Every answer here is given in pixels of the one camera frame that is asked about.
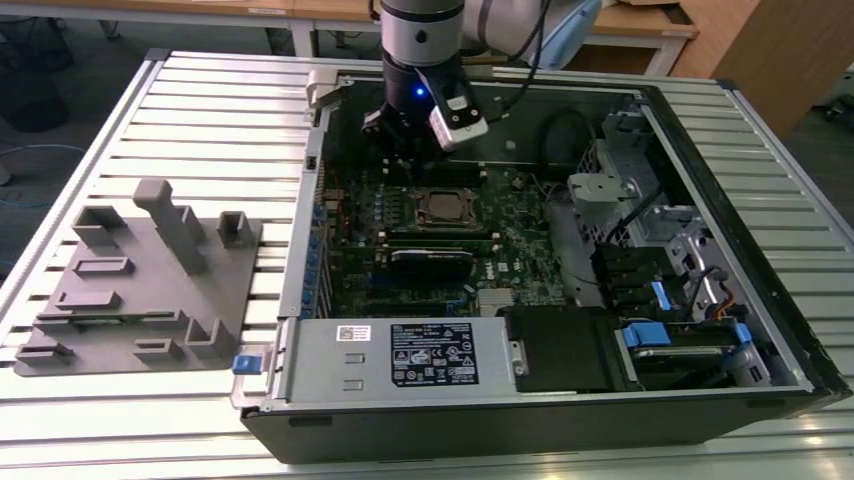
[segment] circuit board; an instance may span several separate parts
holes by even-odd
[[[545,196],[531,176],[480,165],[437,180],[453,185],[400,178],[365,170],[327,175],[332,316],[480,316],[477,292],[492,289],[511,292],[512,304],[565,304]],[[425,252],[427,263],[444,262],[441,272],[424,267]],[[419,262],[389,275],[400,255]]]

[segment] metal slotted table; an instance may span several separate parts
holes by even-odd
[[[264,221],[241,336],[274,337],[277,295],[311,122],[312,68],[371,62],[172,52],[133,77],[0,290],[0,477],[407,475],[491,478],[843,478],[854,471],[854,399],[754,424],[703,445],[404,463],[289,466],[245,431],[229,371],[21,378],[12,371],[74,249],[84,205],[136,213],[140,177],[168,178],[198,217]],[[499,69],[496,75],[524,76]],[[854,235],[738,91],[703,80],[541,74],[657,86],[843,375],[854,375]],[[260,393],[262,377],[244,391]]]

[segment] wire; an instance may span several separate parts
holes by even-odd
[[[684,312],[679,315],[679,321],[687,322],[691,318],[691,312],[693,311],[693,302],[696,302],[696,296],[699,295],[699,289],[703,286],[703,280],[715,270],[723,271],[723,269],[716,265],[708,265],[701,272],[699,272],[699,277],[696,278],[696,283],[693,284],[693,288],[691,289],[691,295],[688,295],[688,302],[684,307]]]
[[[73,145],[62,145],[58,143],[20,145],[20,144],[16,144],[14,142],[6,142],[5,140],[2,140],[2,143],[6,143],[9,145],[17,145],[17,146],[0,152],[0,157],[4,155],[8,155],[9,153],[20,152],[22,150],[37,149],[37,148],[56,148],[60,150],[73,150],[74,152],[78,152],[81,155],[85,155],[85,150],[80,147],[74,147]],[[6,200],[0,200],[0,205],[8,205],[9,207],[18,207],[18,208],[41,208],[41,207],[50,206],[52,203],[17,203],[17,202],[9,202]]]
[[[555,110],[551,114],[548,114],[548,116],[543,119],[543,121],[539,123],[539,126],[536,127],[536,145],[537,145],[536,162],[540,164],[541,167],[548,166],[548,159],[545,155],[548,133],[553,128],[555,122],[564,117],[568,117],[569,119],[572,118],[579,119],[583,122],[584,127],[587,128],[587,133],[589,135],[589,144],[587,146],[587,149],[584,150],[581,161],[584,160],[585,156],[592,154],[595,151],[596,138],[597,138],[596,129],[593,128],[592,123],[589,123],[589,119],[587,118],[587,116],[573,107],[565,106]]]
[[[657,185],[657,187],[655,187],[655,190],[652,190],[652,193],[649,193],[643,198],[643,200],[640,200],[640,203],[637,203],[637,206],[633,208],[631,212],[628,212],[628,215],[625,215],[623,219],[619,222],[616,222],[616,225],[613,225],[613,228],[611,229],[611,231],[604,237],[603,243],[608,243],[611,241],[611,239],[613,238],[613,235],[616,235],[616,232],[619,232],[623,228],[625,228],[625,225],[628,225],[631,221],[635,218],[637,218],[637,215],[640,215],[644,212],[644,210],[649,208],[649,205],[652,205],[652,202],[655,201],[655,199],[661,193],[664,193],[664,187],[661,185]]]
[[[573,278],[575,280],[577,280],[579,282],[584,282],[584,283],[587,283],[587,284],[589,284],[589,285],[593,285],[593,286],[596,286],[596,287],[599,287],[599,286],[600,286],[596,282],[593,282],[592,280],[587,280],[585,278],[579,277],[577,275],[575,275],[575,274],[573,274],[572,272],[569,272],[568,270],[567,270],[567,272],[565,272],[565,273],[569,275],[569,277],[572,277],[572,278]]]
[[[536,75],[536,69],[539,68],[539,59],[543,55],[543,37],[545,34],[545,13],[548,12],[549,6],[551,6],[551,0],[544,0],[541,13],[539,15],[539,20],[536,22],[536,27],[535,27],[539,30],[539,33],[536,38],[536,53],[533,53],[533,61],[531,62],[531,70],[528,71],[528,76],[524,79],[524,83],[521,84],[521,87],[519,88],[519,90],[516,90],[516,94],[504,103],[504,113],[507,113],[509,109],[513,107],[513,105],[519,103],[519,100],[521,100],[521,97],[524,97],[524,94],[527,93],[528,88],[531,88],[531,83],[533,82],[533,75]]]
[[[337,40],[337,36],[336,36],[336,34],[337,34],[337,33],[340,33],[340,34],[344,36],[344,38],[349,38],[349,39],[352,40],[353,38],[359,38],[364,32],[359,32],[359,33],[356,33],[356,34],[347,35],[344,32],[339,32],[339,31],[336,31],[336,32],[329,32],[329,31],[327,30],[327,32],[325,32],[325,33],[328,33],[328,34],[329,34],[329,36],[331,36],[335,40]]]
[[[2,155],[8,155],[9,153],[14,153],[22,150],[29,150],[36,148],[57,148],[64,150],[73,150],[74,152],[78,152],[80,154],[85,155],[85,150],[80,147],[74,147],[73,145],[62,145],[58,143],[44,143],[44,144],[36,144],[36,145],[17,145],[16,147],[9,148],[8,150],[4,150],[2,152],[0,152],[0,157]]]
[[[528,35],[528,38],[524,39],[524,43],[521,44],[521,47],[519,47],[519,50],[516,51],[516,53],[513,53],[512,55],[509,55],[507,57],[507,62],[515,62],[516,60],[519,60],[521,58],[521,55],[524,55],[525,50],[528,49],[528,47],[531,46],[531,42],[533,41],[533,38],[536,37],[536,33],[540,30],[540,22],[543,22],[541,19],[545,18],[545,13],[548,12],[548,5],[544,4],[543,7],[540,8],[540,12],[539,12],[539,18],[536,19],[536,23],[533,24],[533,29],[531,30],[531,34]]]
[[[0,205],[8,205],[9,207],[18,207],[18,208],[41,208],[41,207],[49,207],[52,203],[17,203],[17,202],[9,202],[6,200],[0,200]]]
[[[725,293],[725,300],[717,306],[717,308],[715,308],[713,312],[711,312],[709,318],[713,320],[720,320],[725,309],[735,304],[735,293],[732,293],[732,290],[729,290],[723,282],[717,282],[717,286],[720,287],[720,290],[723,290],[723,293]]]

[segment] black cable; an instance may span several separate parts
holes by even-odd
[[[533,41],[533,38],[536,38],[536,33],[543,29],[543,27],[540,27],[540,24],[544,25],[545,23],[545,13],[548,13],[548,4],[551,2],[540,2],[543,4],[540,11],[539,11],[539,18],[536,19],[536,23],[533,24],[533,30],[531,30],[531,34],[528,35],[528,38],[524,39],[524,43],[521,44],[521,47],[519,48],[519,50],[516,51],[516,53],[513,53],[512,55],[509,55],[507,57],[507,61],[508,62],[515,62],[516,60],[519,60],[521,58],[521,55],[524,55],[524,52],[527,51],[528,47],[531,46],[531,42]]]
[[[569,119],[572,118],[580,119],[580,121],[584,123],[584,126],[587,127],[587,132],[589,134],[589,142],[592,142],[595,145],[596,129],[593,128],[592,123],[589,123],[587,116],[573,107],[567,106],[560,108],[543,119],[543,121],[539,123],[539,126],[536,127],[536,150],[537,150],[536,163],[540,165],[541,168],[545,168],[548,166],[548,158],[545,155],[545,144],[548,140],[548,133],[551,132],[551,129],[553,128],[553,125],[557,122],[557,120],[560,120],[564,117],[568,117]]]
[[[593,282],[592,280],[587,280],[585,278],[579,277],[577,275],[575,275],[575,274],[573,274],[572,272],[569,272],[568,270],[567,270],[567,272],[565,272],[565,273],[569,275],[569,277],[572,277],[572,278],[573,278],[575,280],[577,280],[579,282],[587,283],[587,284],[589,284],[589,285],[592,285],[592,286],[595,286],[595,287],[600,287],[600,285],[599,285],[596,282]]]
[[[689,300],[684,306],[684,312],[679,315],[679,321],[687,322],[691,318],[691,312],[693,311],[693,302],[696,302],[696,296],[699,295],[699,289],[703,286],[703,280],[715,270],[720,270],[720,267],[716,265],[708,265],[701,272],[699,272],[699,277],[696,278],[696,283],[693,284],[693,288],[691,289],[691,295],[688,296]]]
[[[504,103],[504,113],[509,111],[513,105],[521,100],[524,94],[531,87],[531,83],[533,82],[533,75],[536,75],[536,69],[539,68],[539,59],[543,55],[543,37],[545,35],[545,13],[548,12],[548,7],[551,6],[551,0],[544,0],[543,2],[543,11],[539,16],[539,21],[536,22],[536,29],[539,31],[537,39],[536,39],[536,53],[533,54],[533,61],[531,62],[531,70],[528,71],[528,76],[524,79],[524,83],[521,84],[521,88],[516,90],[516,94],[513,97]]]
[[[625,228],[625,225],[628,225],[631,221],[635,218],[637,218],[637,215],[640,215],[643,211],[647,208],[649,208],[649,205],[652,205],[652,202],[655,201],[655,199],[661,193],[664,193],[664,187],[659,185],[657,187],[655,187],[655,190],[652,190],[652,193],[649,193],[643,198],[643,200],[640,200],[640,203],[637,203],[637,206],[635,207],[635,209],[631,212],[628,212],[628,215],[625,215],[623,219],[619,222],[616,222],[616,225],[613,225],[613,228],[611,229],[611,231],[604,237],[603,243],[608,243],[611,241],[611,239],[613,238],[613,235],[616,235],[616,232],[619,232],[620,229]]]

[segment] metal bracket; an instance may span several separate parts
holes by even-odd
[[[339,89],[351,82],[340,82],[337,69],[315,68],[308,72],[308,82],[305,83],[305,98],[308,108],[323,108],[340,97]]]

